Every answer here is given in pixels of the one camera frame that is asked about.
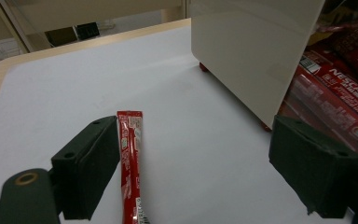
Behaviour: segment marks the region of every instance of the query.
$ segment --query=table surface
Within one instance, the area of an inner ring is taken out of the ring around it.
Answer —
[[[49,159],[93,120],[142,110],[141,194],[152,223],[350,223],[307,215],[269,163],[270,134],[200,71],[189,24],[2,61],[0,188],[22,170],[51,168]],[[121,223],[121,214],[118,166],[90,223]]]

